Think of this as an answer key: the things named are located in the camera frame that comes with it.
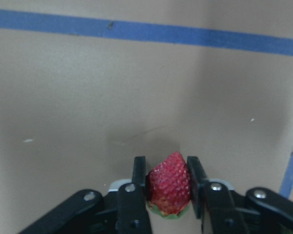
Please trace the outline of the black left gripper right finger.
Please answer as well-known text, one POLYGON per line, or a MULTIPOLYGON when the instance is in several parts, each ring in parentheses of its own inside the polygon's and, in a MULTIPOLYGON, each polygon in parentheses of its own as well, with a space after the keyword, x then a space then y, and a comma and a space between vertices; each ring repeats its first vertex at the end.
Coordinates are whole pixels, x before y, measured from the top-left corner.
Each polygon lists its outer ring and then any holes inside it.
POLYGON ((211 182, 196 156, 187 157, 191 201, 203 234, 248 234, 240 211, 235 207, 227 186, 211 182))

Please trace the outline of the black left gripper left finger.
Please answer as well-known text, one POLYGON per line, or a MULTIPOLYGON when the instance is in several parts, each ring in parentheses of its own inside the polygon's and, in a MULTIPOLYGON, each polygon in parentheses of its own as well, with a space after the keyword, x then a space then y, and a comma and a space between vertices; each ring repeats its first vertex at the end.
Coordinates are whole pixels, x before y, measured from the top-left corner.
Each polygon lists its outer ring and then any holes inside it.
POLYGON ((146 208, 146 158, 134 159, 130 183, 122 185, 117 194, 116 231, 119 234, 150 234, 151 224, 146 208))

